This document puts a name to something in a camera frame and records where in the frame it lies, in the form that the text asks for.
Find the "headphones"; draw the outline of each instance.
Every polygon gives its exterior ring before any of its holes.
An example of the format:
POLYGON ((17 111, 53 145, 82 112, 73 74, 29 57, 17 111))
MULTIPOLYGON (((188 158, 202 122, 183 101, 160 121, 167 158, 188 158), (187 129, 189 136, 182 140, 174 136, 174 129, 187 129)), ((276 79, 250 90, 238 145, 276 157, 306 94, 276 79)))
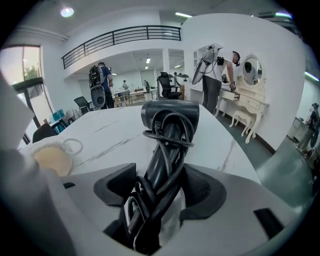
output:
POLYGON ((235 66, 236 67, 239 67, 240 66, 240 54, 239 53, 237 53, 236 51, 232 51, 234 54, 236 54, 236 56, 237 56, 237 60, 236 60, 236 63, 235 63, 235 66))

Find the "ceiling light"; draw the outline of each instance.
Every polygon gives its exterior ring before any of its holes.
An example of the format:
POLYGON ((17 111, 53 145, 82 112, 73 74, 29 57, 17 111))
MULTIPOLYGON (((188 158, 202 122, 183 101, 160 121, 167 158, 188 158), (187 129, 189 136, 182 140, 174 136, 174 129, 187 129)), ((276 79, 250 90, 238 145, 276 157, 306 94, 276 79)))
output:
POLYGON ((318 78, 316 78, 314 75, 312 75, 312 74, 310 74, 309 72, 304 72, 304 74, 306 75, 306 76, 308 76, 308 77, 310 77, 310 78, 312 78, 312 79, 314 79, 314 80, 316 80, 316 81, 319 81, 319 79, 318 78))
POLYGON ((292 16, 288 13, 283 13, 283 12, 276 12, 275 13, 275 16, 276 17, 286 17, 286 18, 291 18, 292 19, 292 16))
POLYGON ((184 14, 184 13, 181 13, 181 12, 176 12, 175 15, 178 15, 178 16, 181 16, 181 17, 185 17, 185 18, 191 18, 192 17, 191 15, 184 14))
POLYGON ((74 9, 71 7, 65 7, 60 11, 62 17, 68 18, 74 14, 74 9))

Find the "round mirror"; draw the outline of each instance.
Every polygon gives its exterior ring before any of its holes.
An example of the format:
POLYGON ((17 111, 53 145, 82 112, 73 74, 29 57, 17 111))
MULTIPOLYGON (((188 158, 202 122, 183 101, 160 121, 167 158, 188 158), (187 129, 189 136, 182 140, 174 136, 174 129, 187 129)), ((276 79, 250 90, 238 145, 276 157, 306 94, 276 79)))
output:
POLYGON ((243 78, 249 86, 256 85, 262 76, 262 67, 256 58, 248 58, 243 66, 243 78))

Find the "white column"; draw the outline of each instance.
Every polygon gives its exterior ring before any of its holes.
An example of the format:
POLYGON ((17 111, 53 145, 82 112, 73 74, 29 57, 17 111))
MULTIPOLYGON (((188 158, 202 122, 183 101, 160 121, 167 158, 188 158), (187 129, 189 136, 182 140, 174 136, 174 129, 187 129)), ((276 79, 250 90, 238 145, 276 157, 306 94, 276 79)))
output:
POLYGON ((163 72, 170 74, 170 62, 169 62, 169 49, 164 48, 162 50, 162 59, 163 59, 163 72))
POLYGON ((157 84, 158 75, 157 75, 157 70, 156 69, 153 70, 153 75, 154 75, 155 84, 157 84))
POLYGON ((194 78, 194 51, 185 49, 183 51, 184 55, 184 73, 190 77, 192 80, 194 78))

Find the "black office chair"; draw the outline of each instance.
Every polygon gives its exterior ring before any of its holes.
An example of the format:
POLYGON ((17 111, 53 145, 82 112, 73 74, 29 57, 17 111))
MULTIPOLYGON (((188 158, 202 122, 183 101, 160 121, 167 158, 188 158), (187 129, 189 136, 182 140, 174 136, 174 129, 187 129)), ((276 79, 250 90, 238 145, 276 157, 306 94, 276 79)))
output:
POLYGON ((94 110, 93 108, 90 108, 89 102, 83 96, 75 98, 74 102, 79 106, 82 115, 94 110))
POLYGON ((57 134, 55 133, 54 129, 47 123, 44 125, 40 126, 32 136, 32 143, 41 141, 44 138, 56 136, 57 134))
POLYGON ((158 82, 162 86, 162 97, 164 100, 177 100, 178 97, 181 96, 181 92, 171 91, 171 88, 175 88, 175 86, 170 85, 168 73, 161 72, 161 76, 158 77, 158 82))

